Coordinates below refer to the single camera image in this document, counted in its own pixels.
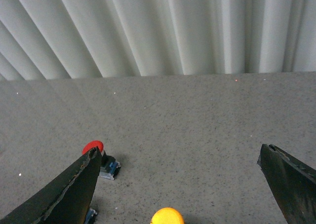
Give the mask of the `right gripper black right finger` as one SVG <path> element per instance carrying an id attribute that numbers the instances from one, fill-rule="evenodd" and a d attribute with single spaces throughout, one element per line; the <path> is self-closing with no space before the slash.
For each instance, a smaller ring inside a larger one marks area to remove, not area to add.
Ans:
<path id="1" fill-rule="evenodd" d="M 273 144 L 262 144 L 257 164 L 287 223 L 314 224 L 315 169 Z"/>

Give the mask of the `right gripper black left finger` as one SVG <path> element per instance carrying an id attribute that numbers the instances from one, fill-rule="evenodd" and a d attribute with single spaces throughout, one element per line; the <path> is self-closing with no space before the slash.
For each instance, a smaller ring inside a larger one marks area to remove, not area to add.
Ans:
<path id="1" fill-rule="evenodd" d="M 101 166 L 95 147 L 0 220 L 2 224 L 83 224 Z"/>

